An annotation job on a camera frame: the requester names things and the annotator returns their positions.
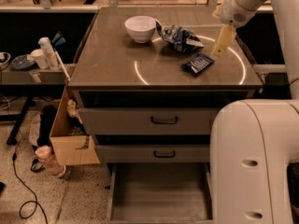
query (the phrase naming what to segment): countertop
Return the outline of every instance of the countertop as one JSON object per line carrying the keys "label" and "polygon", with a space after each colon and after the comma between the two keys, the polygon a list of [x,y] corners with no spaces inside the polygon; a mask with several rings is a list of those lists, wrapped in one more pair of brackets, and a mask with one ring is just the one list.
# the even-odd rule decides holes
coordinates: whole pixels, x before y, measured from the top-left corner
{"label": "countertop", "polygon": [[124,22],[136,15],[151,16],[166,27],[180,25],[199,36],[206,55],[222,24],[212,17],[214,7],[103,7],[69,82],[70,89],[258,89],[262,82],[243,51],[233,42],[231,49],[198,77],[180,69],[196,52],[173,51],[156,32],[150,42],[136,43]]}

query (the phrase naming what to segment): black handle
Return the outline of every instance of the black handle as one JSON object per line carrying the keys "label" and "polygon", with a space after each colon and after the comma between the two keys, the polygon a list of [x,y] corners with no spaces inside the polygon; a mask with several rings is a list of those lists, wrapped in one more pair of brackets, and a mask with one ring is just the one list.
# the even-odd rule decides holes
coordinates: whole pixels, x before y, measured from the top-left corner
{"label": "black handle", "polygon": [[157,118],[151,116],[150,120],[154,124],[176,124],[176,123],[178,123],[178,116],[175,116],[171,119],[157,119]]}
{"label": "black handle", "polygon": [[157,151],[153,151],[153,156],[158,159],[165,159],[165,158],[175,158],[176,157],[176,151],[173,150],[172,153],[166,155],[166,154],[157,154]]}

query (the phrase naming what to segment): brown box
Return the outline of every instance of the brown box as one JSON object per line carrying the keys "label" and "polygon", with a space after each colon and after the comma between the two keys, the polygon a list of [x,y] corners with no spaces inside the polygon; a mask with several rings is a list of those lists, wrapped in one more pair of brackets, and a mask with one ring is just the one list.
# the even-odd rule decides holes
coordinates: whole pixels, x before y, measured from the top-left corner
{"label": "brown box", "polygon": [[79,165],[100,163],[91,136],[69,136],[70,123],[67,114],[67,102],[74,96],[64,89],[63,97],[58,107],[55,121],[50,132],[55,155],[61,165]]}

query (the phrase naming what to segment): bottle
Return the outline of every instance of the bottle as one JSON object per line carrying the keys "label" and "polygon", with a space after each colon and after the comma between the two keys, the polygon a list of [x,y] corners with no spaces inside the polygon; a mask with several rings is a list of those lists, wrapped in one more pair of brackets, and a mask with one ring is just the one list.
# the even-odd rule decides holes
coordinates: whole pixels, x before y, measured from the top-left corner
{"label": "bottle", "polygon": [[45,169],[54,177],[62,177],[65,174],[66,167],[58,163],[56,155],[49,146],[42,146],[36,150],[37,159]]}
{"label": "bottle", "polygon": [[45,54],[50,69],[59,70],[57,57],[50,40],[47,37],[42,37],[39,39],[38,44]]}

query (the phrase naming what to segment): white cup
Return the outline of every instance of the white cup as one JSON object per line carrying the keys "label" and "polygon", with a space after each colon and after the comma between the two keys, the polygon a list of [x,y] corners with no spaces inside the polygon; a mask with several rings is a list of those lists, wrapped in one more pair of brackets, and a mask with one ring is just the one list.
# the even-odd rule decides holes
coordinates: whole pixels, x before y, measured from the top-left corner
{"label": "white cup", "polygon": [[35,49],[31,52],[31,55],[35,59],[40,69],[46,69],[49,67],[42,49]]}

